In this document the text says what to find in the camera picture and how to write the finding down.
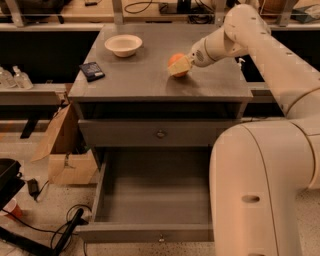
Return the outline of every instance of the table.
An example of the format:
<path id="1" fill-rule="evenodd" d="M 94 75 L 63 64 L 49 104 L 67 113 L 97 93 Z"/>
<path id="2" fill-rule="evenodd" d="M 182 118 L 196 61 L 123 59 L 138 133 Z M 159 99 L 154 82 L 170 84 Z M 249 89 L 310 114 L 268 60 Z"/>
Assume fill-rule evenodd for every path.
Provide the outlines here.
<path id="1" fill-rule="evenodd" d="M 107 24 L 85 63 L 106 74 L 88 83 L 80 72 L 69 93 L 86 144 L 100 166 L 86 242 L 212 241 L 210 152 L 239 123 L 252 94 L 232 58 L 173 78 L 167 61 L 187 53 L 214 25 Z M 143 46 L 116 57 L 104 42 L 134 34 Z"/>

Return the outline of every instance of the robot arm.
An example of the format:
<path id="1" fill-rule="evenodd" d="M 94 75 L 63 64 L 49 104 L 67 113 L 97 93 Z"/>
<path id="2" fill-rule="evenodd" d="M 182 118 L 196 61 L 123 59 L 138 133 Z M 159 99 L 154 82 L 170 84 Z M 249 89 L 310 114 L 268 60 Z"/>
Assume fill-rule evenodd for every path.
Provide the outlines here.
<path id="1" fill-rule="evenodd" d="M 286 120 L 240 124 L 216 141 L 210 162 L 216 255 L 301 256 L 295 197 L 320 184 L 319 72 L 273 38 L 249 5 L 231 9 L 223 27 L 194 44 L 175 69 L 244 54 Z"/>

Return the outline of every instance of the drawer knob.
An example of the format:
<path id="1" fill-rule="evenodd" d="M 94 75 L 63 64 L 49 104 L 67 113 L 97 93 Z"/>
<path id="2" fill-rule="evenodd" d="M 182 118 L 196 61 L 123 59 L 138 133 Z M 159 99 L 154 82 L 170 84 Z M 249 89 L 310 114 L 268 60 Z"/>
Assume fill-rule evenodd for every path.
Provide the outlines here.
<path id="1" fill-rule="evenodd" d="M 164 137 L 167 136 L 167 133 L 163 130 L 159 130 L 159 131 L 157 131 L 156 135 L 159 139 L 163 139 Z"/>

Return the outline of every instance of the white bowl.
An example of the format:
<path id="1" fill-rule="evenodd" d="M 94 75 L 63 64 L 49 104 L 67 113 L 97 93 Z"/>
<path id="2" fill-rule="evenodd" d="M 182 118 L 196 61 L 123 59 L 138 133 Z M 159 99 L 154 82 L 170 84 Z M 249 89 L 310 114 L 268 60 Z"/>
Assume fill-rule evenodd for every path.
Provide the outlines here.
<path id="1" fill-rule="evenodd" d="M 118 57 L 129 57 L 135 54 L 142 45 L 142 40 L 133 35 L 118 35 L 109 38 L 104 46 Z"/>

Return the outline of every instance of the bottle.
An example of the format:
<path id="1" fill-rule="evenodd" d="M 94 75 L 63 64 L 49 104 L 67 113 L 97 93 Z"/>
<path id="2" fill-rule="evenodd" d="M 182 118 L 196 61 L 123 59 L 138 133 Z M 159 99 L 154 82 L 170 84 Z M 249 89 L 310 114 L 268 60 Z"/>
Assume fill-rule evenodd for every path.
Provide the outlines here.
<path id="1" fill-rule="evenodd" d="M 30 81 L 29 76 L 26 73 L 21 72 L 18 66 L 14 66 L 13 71 L 15 72 L 15 75 L 13 76 L 13 78 L 21 89 L 28 90 L 33 87 L 33 84 Z"/>
<path id="2" fill-rule="evenodd" d="M 0 87 L 12 88 L 17 83 L 14 81 L 12 74 L 0 66 Z"/>

